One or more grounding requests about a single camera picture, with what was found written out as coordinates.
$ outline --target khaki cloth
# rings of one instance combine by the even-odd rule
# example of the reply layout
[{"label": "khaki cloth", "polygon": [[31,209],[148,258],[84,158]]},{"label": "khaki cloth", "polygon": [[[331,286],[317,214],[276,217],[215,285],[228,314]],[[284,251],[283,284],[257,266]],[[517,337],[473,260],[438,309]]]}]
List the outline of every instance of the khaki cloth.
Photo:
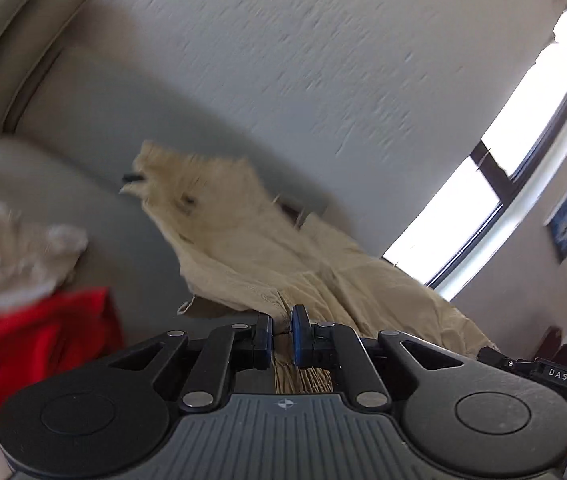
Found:
[{"label": "khaki cloth", "polygon": [[311,320],[349,325],[359,336],[401,330],[473,358],[491,346],[435,291],[368,256],[317,215],[295,229],[246,160],[180,155],[144,142],[134,169],[145,181],[123,191],[142,199],[177,253],[190,291],[273,318],[279,393],[331,391],[327,372],[292,364],[289,332],[296,304],[308,308]]}]

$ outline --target red garment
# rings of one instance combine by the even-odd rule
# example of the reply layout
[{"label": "red garment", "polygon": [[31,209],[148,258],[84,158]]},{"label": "red garment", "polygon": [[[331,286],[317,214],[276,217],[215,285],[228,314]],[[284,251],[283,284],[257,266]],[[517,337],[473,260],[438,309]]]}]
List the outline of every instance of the red garment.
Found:
[{"label": "red garment", "polygon": [[29,384],[123,348],[108,290],[57,293],[0,317],[0,406]]}]

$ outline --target sofa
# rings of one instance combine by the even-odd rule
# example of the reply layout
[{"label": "sofa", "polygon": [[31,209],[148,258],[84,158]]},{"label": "sofa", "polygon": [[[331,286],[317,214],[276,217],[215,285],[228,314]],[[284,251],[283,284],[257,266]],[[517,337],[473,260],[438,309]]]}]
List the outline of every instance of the sofa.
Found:
[{"label": "sofa", "polygon": [[0,200],[26,220],[88,232],[88,250],[66,288],[110,287],[129,344],[172,329],[199,338],[230,321],[177,316],[192,298],[177,257],[138,199],[119,194],[143,140],[184,153],[246,156],[273,197],[308,211],[326,208],[320,190],[205,104],[67,44],[63,34],[24,87],[0,123]]}]

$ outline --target window frame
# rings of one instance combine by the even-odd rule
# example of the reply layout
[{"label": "window frame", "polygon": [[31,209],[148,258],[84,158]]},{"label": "window frame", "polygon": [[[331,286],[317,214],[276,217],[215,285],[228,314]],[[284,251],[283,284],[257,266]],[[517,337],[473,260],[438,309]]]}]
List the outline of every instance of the window frame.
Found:
[{"label": "window frame", "polygon": [[557,110],[548,121],[539,139],[528,152],[519,167],[512,176],[499,166],[489,149],[482,140],[470,153],[470,157],[477,165],[477,168],[486,178],[488,184],[496,193],[500,203],[494,211],[486,218],[486,221],[475,231],[468,241],[457,251],[457,253],[437,272],[426,286],[436,288],[452,273],[454,269],[472,252],[472,250],[486,236],[490,229],[501,218],[503,213],[513,200],[521,193],[525,184],[532,177],[541,161],[544,159],[554,141],[557,139],[561,129],[567,120],[567,93]]}]

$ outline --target ribbed surface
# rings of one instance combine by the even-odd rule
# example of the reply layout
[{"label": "ribbed surface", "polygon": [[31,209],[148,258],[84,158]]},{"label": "ribbed surface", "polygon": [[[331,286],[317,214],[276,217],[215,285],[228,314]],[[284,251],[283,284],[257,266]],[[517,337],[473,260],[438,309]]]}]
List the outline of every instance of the ribbed surface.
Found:
[{"label": "ribbed surface", "polygon": [[158,455],[120,478],[420,480],[414,460],[400,462],[405,449],[389,420],[353,412],[337,395],[238,395],[185,418]]}]

